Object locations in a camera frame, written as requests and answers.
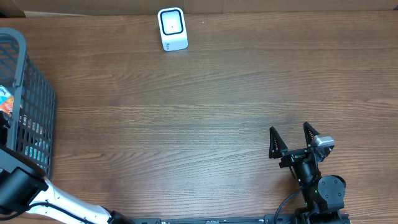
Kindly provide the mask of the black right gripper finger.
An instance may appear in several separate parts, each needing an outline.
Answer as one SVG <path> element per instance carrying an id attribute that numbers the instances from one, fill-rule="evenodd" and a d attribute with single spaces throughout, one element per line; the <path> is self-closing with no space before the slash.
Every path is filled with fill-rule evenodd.
<path id="1" fill-rule="evenodd" d="M 317 143 L 317 136 L 320 134 L 318 131 L 316 131 L 309 122 L 304 122 L 303 124 L 303 130 L 305 134 L 305 140 L 307 146 L 318 146 Z"/>
<path id="2" fill-rule="evenodd" d="M 280 137 L 275 127 L 269 128 L 270 132 L 270 146 L 269 146 L 269 158 L 278 159 L 284 156 L 284 153 L 288 151 L 288 147 Z"/>

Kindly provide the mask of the orange tissue pack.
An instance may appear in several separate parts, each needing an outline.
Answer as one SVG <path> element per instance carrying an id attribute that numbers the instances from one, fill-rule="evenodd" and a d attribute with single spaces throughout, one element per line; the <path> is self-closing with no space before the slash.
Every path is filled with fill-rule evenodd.
<path id="1" fill-rule="evenodd" d="M 1 111 L 8 115 L 11 115 L 14 107 L 14 96 L 8 91 L 8 89 L 1 85 L 0 87 L 0 104 Z"/>

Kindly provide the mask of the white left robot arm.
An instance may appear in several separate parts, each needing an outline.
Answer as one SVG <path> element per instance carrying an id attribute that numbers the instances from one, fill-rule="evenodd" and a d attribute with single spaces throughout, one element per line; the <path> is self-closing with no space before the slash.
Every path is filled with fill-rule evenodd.
<path id="1" fill-rule="evenodd" d="M 117 211 L 86 203 L 54 186 L 28 158 L 1 147 L 1 220 L 23 213 L 43 215 L 62 223 L 133 224 Z"/>

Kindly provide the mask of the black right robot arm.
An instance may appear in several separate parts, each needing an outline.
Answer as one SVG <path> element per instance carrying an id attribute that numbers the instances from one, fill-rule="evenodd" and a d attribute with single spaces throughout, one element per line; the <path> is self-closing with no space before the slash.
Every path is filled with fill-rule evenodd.
<path id="1" fill-rule="evenodd" d="M 275 127 L 269 128 L 269 158 L 280 159 L 279 167 L 288 167 L 299 188 L 278 206 L 272 215 L 264 216 L 264 223 L 350 223 L 345 207 L 346 182 L 338 175 L 322 176 L 319 163 L 323 162 L 335 146 L 328 134 L 320 134 L 310 123 L 303 124 L 306 147 L 289 150 Z M 301 193 L 305 206 L 293 214 L 281 215 L 283 206 Z"/>

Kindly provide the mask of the white barcode scanner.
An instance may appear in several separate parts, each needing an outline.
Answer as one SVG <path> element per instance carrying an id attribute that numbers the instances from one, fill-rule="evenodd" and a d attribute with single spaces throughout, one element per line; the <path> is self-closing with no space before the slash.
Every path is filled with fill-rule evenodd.
<path id="1" fill-rule="evenodd" d="M 188 47 L 188 36 L 183 11 L 179 7 L 161 9 L 157 15 L 160 37 L 166 52 Z"/>

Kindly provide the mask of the dark grey mesh basket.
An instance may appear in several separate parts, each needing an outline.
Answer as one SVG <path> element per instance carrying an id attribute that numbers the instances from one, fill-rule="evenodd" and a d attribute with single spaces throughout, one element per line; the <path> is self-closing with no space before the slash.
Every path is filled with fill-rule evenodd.
<path id="1" fill-rule="evenodd" d="M 51 178 L 57 95 L 27 54 L 25 37 L 8 27 L 1 28 L 1 88 L 14 97 L 5 146 L 33 161 Z"/>

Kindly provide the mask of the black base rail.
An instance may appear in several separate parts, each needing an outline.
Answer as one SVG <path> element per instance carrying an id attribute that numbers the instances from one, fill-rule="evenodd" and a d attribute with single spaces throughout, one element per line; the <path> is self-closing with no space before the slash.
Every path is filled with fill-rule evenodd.
<path id="1" fill-rule="evenodd" d="M 135 224 L 296 224 L 304 223 L 298 220 L 295 215 L 275 215 L 267 214 L 263 217 L 241 217 L 241 218 L 194 218 L 194 219 L 169 219 L 161 220 L 159 218 L 132 218 L 130 219 Z M 351 221 L 348 215 L 326 216 L 326 217 L 312 217 L 307 223 L 342 223 L 350 224 Z"/>

